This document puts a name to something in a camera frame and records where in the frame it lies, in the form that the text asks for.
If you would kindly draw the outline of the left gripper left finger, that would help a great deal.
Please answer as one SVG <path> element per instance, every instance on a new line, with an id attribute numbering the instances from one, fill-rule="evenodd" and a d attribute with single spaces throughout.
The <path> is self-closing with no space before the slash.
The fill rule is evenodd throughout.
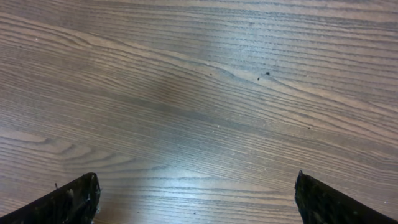
<path id="1" fill-rule="evenodd" d="M 100 195 L 98 177 L 89 172 L 1 217 L 1 224 L 92 224 Z"/>

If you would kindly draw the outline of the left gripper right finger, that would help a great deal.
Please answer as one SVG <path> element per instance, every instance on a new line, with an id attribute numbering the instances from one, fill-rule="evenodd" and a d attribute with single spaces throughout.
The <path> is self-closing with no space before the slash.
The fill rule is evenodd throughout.
<path id="1" fill-rule="evenodd" d="M 397 224 L 303 172 L 295 183 L 295 202 L 304 224 Z"/>

